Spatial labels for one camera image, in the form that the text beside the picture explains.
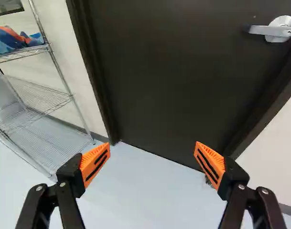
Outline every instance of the white wall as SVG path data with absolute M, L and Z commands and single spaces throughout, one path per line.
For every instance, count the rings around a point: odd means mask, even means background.
M 17 33 L 24 31 L 28 35 L 39 32 L 28 1 L 22 0 L 22 3 L 25 11 L 0 16 L 0 25 L 8 25 Z M 52 44 L 56 59 L 90 130 L 108 136 L 78 47 L 65 0 L 34 0 L 34 3 L 47 38 Z M 48 53 L 2 63 L 0 67 L 5 74 L 64 90 Z M 51 115 L 82 126 L 72 103 Z
M 249 186 L 268 187 L 291 206 L 291 98 L 237 162 L 249 173 Z

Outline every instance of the black slot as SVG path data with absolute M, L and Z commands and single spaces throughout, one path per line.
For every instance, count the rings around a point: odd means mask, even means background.
M 217 184 L 217 180 L 214 178 L 214 176 L 210 173 L 210 171 L 207 169 L 207 167 L 203 164 L 201 158 L 199 156 L 197 156 L 197 159 L 199 160 L 199 162 L 202 164 L 204 170 L 206 170 L 207 174 L 213 179 L 213 181 Z
M 201 154 L 201 156 L 205 160 L 205 162 L 208 165 L 208 167 L 212 170 L 212 172 L 214 173 L 214 175 L 216 176 L 216 178 L 219 179 L 220 178 L 219 175 L 216 173 L 216 171 L 214 170 L 214 168 L 212 167 L 212 165 L 209 163 L 209 161 L 207 160 L 207 158 L 204 156 L 204 154 L 199 149 L 197 149 L 197 151 Z
M 96 159 L 96 161 L 94 162 L 94 164 L 96 165 L 97 164 L 97 162 L 99 162 L 100 161 L 100 159 L 107 153 L 107 151 L 108 150 L 105 150 L 97 159 Z
M 87 176 L 86 181 L 88 181 L 98 170 L 99 168 L 102 167 L 102 165 L 104 164 L 104 162 L 107 159 L 107 155 L 103 158 L 103 160 L 98 164 L 98 166 L 92 171 L 92 173 L 90 173 L 89 176 Z

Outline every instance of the baseboard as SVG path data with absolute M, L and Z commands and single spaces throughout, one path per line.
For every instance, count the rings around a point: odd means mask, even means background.
M 70 127 L 70 128 L 76 129 L 76 130 L 78 130 L 78 131 L 80 131 L 80 132 L 82 132 L 82 133 L 87 134 L 86 130 L 85 130 L 84 128 L 80 127 L 80 126 L 74 125 L 74 124 L 72 124 L 72 123 L 68 123 L 68 122 L 66 122 L 66 121 L 64 121 L 64 120 L 61 120 L 61 119 L 59 119 L 59 118 L 55 118 L 55 117 L 53 117 L 53 116 L 51 116 L 51 115 L 49 115 L 49 114 L 47 114 L 46 117 L 48 117 L 48 118 L 50 118 L 50 119 L 52 119 L 52 120 L 54 120 L 54 121 L 57 121 L 57 122 L 59 122 L 59 123 L 61 123 L 61 124 L 63 124 L 63 125 L 66 125 L 66 126 L 68 126 L 68 127 Z M 90 134 L 91 134 L 91 136 L 92 136 L 95 140 L 98 140 L 98 141 L 101 141 L 101 142 L 104 142 L 104 143 L 105 143 L 105 142 L 109 142 L 109 143 L 110 143 L 109 138 L 107 138 L 107 137 L 105 137 L 105 136 L 99 135 L 99 134 L 94 133 L 94 132 L 92 132 L 92 131 L 90 131 Z
M 291 206 L 288 206 L 286 204 L 281 204 L 281 203 L 279 203 L 279 206 L 280 206 L 282 213 L 291 216 Z

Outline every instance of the metal wire shelf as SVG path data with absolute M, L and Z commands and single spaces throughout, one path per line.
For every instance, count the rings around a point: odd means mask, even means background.
M 15 50 L 13 52 L 9 52 L 9 53 L 5 53 L 5 54 L 0 55 L 0 63 L 21 59 L 21 58 L 24 58 L 27 56 L 38 55 L 40 53 L 48 52 L 48 51 L 49 51 L 48 44 L 18 49 L 18 50 Z
M 71 101 L 64 92 L 5 75 L 0 75 L 0 96 L 4 90 L 8 94 L 8 82 L 20 101 L 14 96 L 14 99 L 6 101 L 0 98 L 0 129 L 7 134 L 30 125 Z
M 9 137 L 50 174 L 91 143 L 86 134 L 48 117 L 9 134 Z

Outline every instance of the folded fabric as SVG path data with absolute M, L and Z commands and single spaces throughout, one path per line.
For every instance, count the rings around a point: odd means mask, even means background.
M 0 26 L 0 54 L 16 49 L 44 44 L 41 33 L 28 36 L 25 32 L 18 35 L 9 26 Z

